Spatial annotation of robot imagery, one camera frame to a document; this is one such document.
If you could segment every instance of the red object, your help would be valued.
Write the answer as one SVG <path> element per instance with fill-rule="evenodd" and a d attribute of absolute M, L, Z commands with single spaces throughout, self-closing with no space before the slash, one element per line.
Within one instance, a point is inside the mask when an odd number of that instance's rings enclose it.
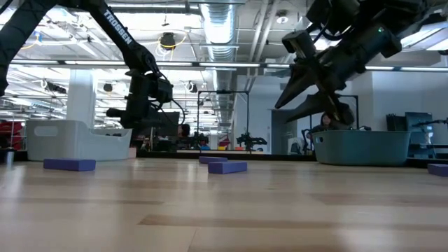
<path fill-rule="evenodd" d="M 9 146 L 12 146 L 16 150 L 22 150 L 22 130 L 23 126 L 21 122 L 0 123 L 0 137 L 5 138 L 8 141 Z"/>
<path fill-rule="evenodd" d="M 228 146 L 230 144 L 229 136 L 226 136 L 224 140 L 219 142 L 219 146 Z"/>

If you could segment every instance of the teal plastic tub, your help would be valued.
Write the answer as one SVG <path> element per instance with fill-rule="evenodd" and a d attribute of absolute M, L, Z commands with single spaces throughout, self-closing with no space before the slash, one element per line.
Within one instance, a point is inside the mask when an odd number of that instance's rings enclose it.
<path fill-rule="evenodd" d="M 411 132 L 334 130 L 313 134 L 316 159 L 327 165 L 403 166 Z"/>

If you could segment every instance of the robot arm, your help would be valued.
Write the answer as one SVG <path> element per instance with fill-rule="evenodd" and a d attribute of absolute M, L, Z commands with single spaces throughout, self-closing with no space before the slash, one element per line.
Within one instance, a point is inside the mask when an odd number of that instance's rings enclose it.
<path fill-rule="evenodd" d="M 172 100 L 172 86 L 158 69 L 154 56 L 132 38 L 104 0 L 26 0 L 0 31 L 0 96 L 8 86 L 6 76 L 11 60 L 56 5 L 88 11 L 122 52 L 130 68 L 126 74 L 132 77 L 126 111 L 112 109 L 108 113 L 121 117 L 123 127 L 134 127 L 148 115 L 148 96 L 160 103 Z"/>
<path fill-rule="evenodd" d="M 307 14 L 312 25 L 282 39 L 297 58 L 275 107 L 280 109 L 315 84 L 319 91 L 309 95 L 288 121 L 327 112 L 350 125 L 353 113 L 339 102 L 335 91 L 343 90 L 355 73 L 365 72 L 365 65 L 379 53 L 385 57 L 399 53 L 401 38 L 409 30 L 418 30 L 428 9 L 427 0 L 315 0 Z M 320 32 L 313 40 L 309 34 L 316 29 Z M 317 52 L 314 43 L 320 36 L 340 42 Z"/>

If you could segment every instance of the purple block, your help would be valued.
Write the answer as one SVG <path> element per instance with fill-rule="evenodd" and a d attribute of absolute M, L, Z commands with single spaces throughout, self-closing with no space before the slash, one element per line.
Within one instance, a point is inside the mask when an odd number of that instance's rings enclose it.
<path fill-rule="evenodd" d="M 95 160 L 77 160 L 77 159 L 45 159 L 43 161 L 44 169 L 56 169 L 63 171 L 86 172 L 94 171 Z"/>
<path fill-rule="evenodd" d="M 247 171 L 247 162 L 211 162 L 209 163 L 210 174 L 229 174 Z"/>
<path fill-rule="evenodd" d="M 199 157 L 199 163 L 208 164 L 211 162 L 227 162 L 226 157 Z"/>
<path fill-rule="evenodd" d="M 448 177 L 448 164 L 428 164 L 429 174 Z"/>

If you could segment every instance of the silver air duct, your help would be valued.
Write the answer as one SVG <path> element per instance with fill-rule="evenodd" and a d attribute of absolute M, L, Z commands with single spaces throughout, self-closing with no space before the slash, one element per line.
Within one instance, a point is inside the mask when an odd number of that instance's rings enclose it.
<path fill-rule="evenodd" d="M 219 44 L 217 47 L 209 46 L 209 57 L 212 62 L 233 62 L 235 48 L 222 46 L 235 42 L 236 6 L 232 4 L 200 4 L 204 17 L 204 32 L 207 43 Z M 216 90 L 235 90 L 232 84 L 233 71 L 214 71 L 213 84 Z M 228 95 L 218 95 L 218 106 L 221 114 L 221 123 L 228 123 L 232 118 L 229 112 Z"/>

